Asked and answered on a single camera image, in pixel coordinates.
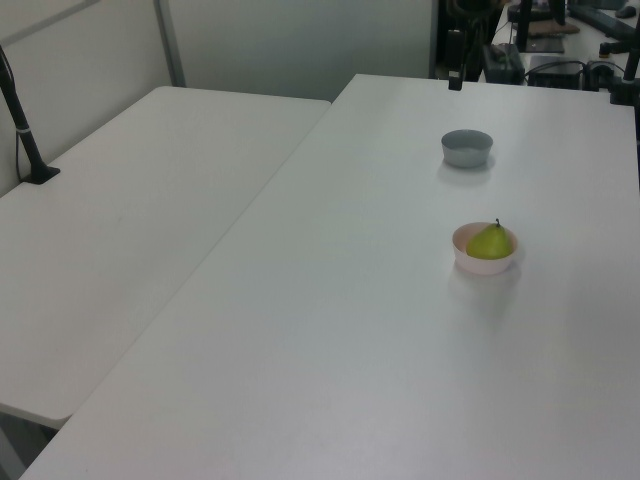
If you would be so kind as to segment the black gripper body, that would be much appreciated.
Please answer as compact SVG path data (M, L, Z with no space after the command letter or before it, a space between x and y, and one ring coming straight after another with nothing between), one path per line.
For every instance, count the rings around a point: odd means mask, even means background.
M463 32L460 30L447 31L447 69L459 71L463 64Z

